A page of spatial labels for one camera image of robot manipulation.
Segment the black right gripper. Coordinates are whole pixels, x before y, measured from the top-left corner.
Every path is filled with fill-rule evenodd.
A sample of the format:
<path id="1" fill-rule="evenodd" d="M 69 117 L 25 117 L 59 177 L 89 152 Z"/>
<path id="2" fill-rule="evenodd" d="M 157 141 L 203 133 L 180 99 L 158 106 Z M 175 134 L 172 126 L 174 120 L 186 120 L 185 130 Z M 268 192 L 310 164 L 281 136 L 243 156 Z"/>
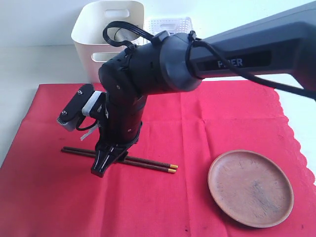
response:
<path id="1" fill-rule="evenodd" d="M 96 157 L 91 173 L 103 177 L 106 169 L 127 156 L 128 149 L 137 143 L 142 127 L 142 115 L 147 96 L 119 103 L 108 92 L 105 97 L 106 113 L 99 126 L 99 140 L 95 145 Z"/>

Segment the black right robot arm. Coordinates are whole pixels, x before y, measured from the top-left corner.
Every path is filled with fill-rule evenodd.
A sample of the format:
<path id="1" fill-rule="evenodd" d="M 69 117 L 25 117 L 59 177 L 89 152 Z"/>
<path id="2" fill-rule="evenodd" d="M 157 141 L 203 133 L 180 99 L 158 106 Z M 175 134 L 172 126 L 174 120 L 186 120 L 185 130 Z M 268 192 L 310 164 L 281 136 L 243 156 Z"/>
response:
<path id="1" fill-rule="evenodd" d="M 147 97 L 195 90 L 205 78 L 240 76 L 292 94 L 316 97 L 316 4 L 311 2 L 199 39 L 194 31 L 151 35 L 122 21 L 108 24 L 148 40 L 142 46 L 115 42 L 125 50 L 98 71 L 105 102 L 92 173 L 105 170 L 137 142 Z"/>

